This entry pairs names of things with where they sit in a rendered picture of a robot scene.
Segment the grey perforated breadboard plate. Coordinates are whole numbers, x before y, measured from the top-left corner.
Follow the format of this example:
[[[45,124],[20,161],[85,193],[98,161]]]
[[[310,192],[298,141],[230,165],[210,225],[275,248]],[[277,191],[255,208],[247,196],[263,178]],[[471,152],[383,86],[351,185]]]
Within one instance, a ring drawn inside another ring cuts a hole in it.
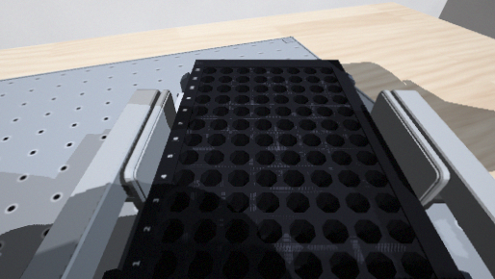
[[[274,38],[0,80],[0,279],[19,279],[136,89],[168,89],[195,60],[321,60]],[[124,202],[92,279],[118,267],[138,209]],[[458,270],[494,279],[446,203],[426,210]]]

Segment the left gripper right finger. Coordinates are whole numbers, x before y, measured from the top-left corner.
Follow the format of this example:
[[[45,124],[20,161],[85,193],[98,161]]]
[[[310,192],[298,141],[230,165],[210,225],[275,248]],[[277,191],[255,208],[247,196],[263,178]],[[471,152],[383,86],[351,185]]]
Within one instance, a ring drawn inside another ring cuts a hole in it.
[[[416,90],[382,90],[370,113],[422,206],[446,203],[495,279],[495,179]]]

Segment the black well plate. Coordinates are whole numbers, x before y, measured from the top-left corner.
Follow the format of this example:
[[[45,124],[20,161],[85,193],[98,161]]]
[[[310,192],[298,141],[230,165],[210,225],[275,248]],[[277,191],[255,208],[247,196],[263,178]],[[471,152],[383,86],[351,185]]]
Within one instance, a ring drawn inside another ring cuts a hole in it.
[[[195,60],[118,279],[464,279],[339,60]]]

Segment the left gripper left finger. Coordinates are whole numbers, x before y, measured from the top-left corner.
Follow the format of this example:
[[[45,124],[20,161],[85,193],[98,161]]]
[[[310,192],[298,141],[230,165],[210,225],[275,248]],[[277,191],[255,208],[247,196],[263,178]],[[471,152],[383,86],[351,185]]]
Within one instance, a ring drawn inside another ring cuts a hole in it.
[[[124,202],[143,209],[177,113],[137,89],[19,279],[92,279]]]

